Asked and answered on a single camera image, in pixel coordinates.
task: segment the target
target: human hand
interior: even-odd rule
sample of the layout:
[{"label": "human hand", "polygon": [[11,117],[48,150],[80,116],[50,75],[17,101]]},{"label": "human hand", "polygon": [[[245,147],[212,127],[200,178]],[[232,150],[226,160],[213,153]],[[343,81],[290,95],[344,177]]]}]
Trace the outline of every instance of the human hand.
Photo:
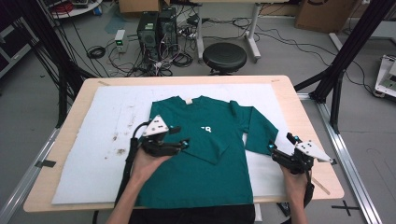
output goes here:
[{"label": "human hand", "polygon": [[145,183],[157,168],[171,156],[152,157],[147,154],[143,148],[139,148],[134,157],[134,166],[132,168],[131,180],[138,180]]},{"label": "human hand", "polygon": [[283,177],[285,179],[285,188],[288,200],[291,203],[304,206],[304,196],[308,180],[305,174],[294,175],[290,170],[280,165]]}]

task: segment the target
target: wooden table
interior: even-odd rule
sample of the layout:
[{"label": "wooden table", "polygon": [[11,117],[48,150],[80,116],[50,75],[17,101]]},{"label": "wooden table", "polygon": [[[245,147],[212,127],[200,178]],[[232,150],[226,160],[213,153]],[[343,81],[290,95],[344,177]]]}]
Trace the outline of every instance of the wooden table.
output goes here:
[{"label": "wooden table", "polygon": [[[92,78],[84,82],[76,101],[47,157],[56,161],[53,168],[43,167],[24,204],[26,212],[49,212],[70,210],[111,209],[113,203],[51,204],[67,155],[76,141],[78,130],[84,120],[98,87],[101,86],[161,86],[192,84],[271,84],[276,99],[283,111],[285,121],[292,133],[302,139],[310,139],[322,148],[318,136],[306,115],[294,88],[286,76],[227,76],[227,77],[121,77]],[[343,188],[332,166],[327,162],[316,162],[313,167],[313,182],[317,186],[314,200],[335,199],[344,196]],[[255,197],[254,203],[285,202],[285,198]]]}]

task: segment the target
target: shirt sleeve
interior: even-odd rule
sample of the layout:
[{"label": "shirt sleeve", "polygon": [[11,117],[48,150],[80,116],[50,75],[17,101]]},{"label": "shirt sleeve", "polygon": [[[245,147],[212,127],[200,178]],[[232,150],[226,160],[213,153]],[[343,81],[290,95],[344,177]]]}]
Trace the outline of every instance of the shirt sleeve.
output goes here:
[{"label": "shirt sleeve", "polygon": [[247,133],[245,149],[270,155],[267,146],[270,140],[275,142],[278,129],[254,106],[241,106],[235,101],[230,103],[240,127]]}]

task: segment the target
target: computer tower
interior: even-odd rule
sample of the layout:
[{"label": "computer tower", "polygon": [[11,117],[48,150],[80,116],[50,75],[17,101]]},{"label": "computer tower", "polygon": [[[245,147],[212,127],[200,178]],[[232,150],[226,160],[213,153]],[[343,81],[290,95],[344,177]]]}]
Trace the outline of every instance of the computer tower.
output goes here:
[{"label": "computer tower", "polygon": [[144,63],[156,63],[161,60],[158,15],[159,13],[154,11],[143,12],[137,26],[137,37]]},{"label": "computer tower", "polygon": [[159,16],[159,24],[161,26],[161,41],[164,44],[162,50],[170,50],[171,52],[178,50],[177,45],[177,16],[174,7],[164,8]]}]

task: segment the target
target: cardboard box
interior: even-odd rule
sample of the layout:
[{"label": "cardboard box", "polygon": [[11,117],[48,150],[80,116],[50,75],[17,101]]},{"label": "cardboard box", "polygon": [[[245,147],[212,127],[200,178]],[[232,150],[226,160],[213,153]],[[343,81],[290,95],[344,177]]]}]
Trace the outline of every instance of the cardboard box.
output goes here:
[{"label": "cardboard box", "polygon": [[323,33],[340,32],[361,0],[303,0],[295,27]]},{"label": "cardboard box", "polygon": [[[169,6],[170,0],[164,0]],[[161,11],[163,8],[162,0],[120,0],[120,12],[143,12],[143,11]]]}]

